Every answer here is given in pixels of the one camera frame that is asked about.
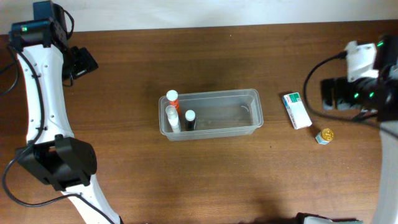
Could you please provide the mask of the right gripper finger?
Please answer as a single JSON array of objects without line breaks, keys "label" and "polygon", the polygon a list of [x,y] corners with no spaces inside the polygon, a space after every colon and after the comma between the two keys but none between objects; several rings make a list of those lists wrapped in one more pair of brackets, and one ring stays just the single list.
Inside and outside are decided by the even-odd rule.
[{"label": "right gripper finger", "polygon": [[320,82],[322,107],[324,110],[332,110],[333,106],[333,89],[335,86],[335,80],[325,79]]},{"label": "right gripper finger", "polygon": [[361,108],[353,98],[352,84],[347,78],[337,78],[335,80],[335,106],[340,111],[358,110]]}]

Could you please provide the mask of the orange tablet tube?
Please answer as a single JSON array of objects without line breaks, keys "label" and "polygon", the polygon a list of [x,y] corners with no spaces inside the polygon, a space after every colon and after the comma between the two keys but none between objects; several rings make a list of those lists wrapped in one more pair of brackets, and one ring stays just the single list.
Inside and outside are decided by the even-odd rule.
[{"label": "orange tablet tube", "polygon": [[168,99],[170,105],[173,106],[177,110],[177,113],[180,116],[181,112],[180,112],[180,104],[179,104],[179,101],[178,101],[178,93],[177,93],[177,91],[169,90],[166,93],[166,98]]}]

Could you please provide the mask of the white spray bottle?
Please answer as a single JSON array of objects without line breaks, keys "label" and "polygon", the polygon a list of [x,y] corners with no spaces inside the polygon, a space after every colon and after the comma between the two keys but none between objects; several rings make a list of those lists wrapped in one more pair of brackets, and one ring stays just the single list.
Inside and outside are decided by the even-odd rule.
[{"label": "white spray bottle", "polygon": [[180,133],[181,125],[176,108],[172,105],[168,105],[165,109],[165,112],[167,114],[167,119],[169,121],[170,127],[172,128],[172,131],[174,133]]}]

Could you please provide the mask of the dark bottle white cap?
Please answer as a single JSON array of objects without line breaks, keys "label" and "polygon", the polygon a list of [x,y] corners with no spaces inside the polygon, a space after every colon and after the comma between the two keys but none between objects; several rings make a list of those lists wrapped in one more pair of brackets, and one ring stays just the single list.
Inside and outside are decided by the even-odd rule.
[{"label": "dark bottle white cap", "polygon": [[196,114],[193,110],[187,110],[185,113],[185,129],[194,131],[196,127]]}]

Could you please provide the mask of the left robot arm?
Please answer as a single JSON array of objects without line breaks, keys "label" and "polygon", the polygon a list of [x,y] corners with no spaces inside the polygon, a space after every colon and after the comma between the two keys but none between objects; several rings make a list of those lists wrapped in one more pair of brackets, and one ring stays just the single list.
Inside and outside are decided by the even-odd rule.
[{"label": "left robot arm", "polygon": [[86,223],[121,223],[96,177],[93,146],[77,139],[68,121],[63,86],[98,68],[86,48],[68,44],[69,12],[52,1],[33,3],[34,18],[14,23],[9,50],[21,66],[28,107],[27,144],[13,163],[69,199]]}]

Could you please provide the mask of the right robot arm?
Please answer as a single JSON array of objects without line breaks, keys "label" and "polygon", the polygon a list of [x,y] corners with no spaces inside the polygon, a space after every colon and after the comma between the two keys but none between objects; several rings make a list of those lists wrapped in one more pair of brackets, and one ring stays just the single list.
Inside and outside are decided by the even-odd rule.
[{"label": "right robot arm", "polygon": [[[355,110],[353,118],[321,113],[307,97],[311,76],[332,60],[345,60],[347,75],[321,82],[326,110]],[[345,49],[314,66],[303,84],[303,103],[315,116],[362,124],[379,130],[382,146],[379,199],[373,223],[397,223],[397,36],[382,35],[377,43],[349,42]]]}]

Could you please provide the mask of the clear plastic container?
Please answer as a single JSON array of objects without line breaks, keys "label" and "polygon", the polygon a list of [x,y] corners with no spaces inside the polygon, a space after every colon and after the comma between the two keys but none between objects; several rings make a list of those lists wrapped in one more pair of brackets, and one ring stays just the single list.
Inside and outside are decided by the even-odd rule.
[{"label": "clear plastic container", "polygon": [[[167,119],[166,96],[159,99],[159,128],[170,141],[250,135],[264,124],[259,93],[255,89],[186,93],[178,96],[181,131],[175,133]],[[185,113],[193,110],[196,126],[185,129]]]}]

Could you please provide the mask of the white green medicine box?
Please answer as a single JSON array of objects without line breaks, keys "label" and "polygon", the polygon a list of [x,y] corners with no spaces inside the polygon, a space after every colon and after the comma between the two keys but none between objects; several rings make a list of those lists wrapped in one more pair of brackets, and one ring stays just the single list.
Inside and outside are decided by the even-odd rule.
[{"label": "white green medicine box", "polygon": [[307,128],[312,125],[312,121],[298,92],[284,95],[282,101],[294,129]]}]

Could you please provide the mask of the small jar gold lid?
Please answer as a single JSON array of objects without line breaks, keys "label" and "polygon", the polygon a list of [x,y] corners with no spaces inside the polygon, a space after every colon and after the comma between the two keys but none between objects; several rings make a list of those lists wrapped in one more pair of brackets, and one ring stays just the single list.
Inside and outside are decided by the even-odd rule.
[{"label": "small jar gold lid", "polygon": [[317,143],[326,145],[334,138],[334,132],[331,129],[322,129],[315,137]]}]

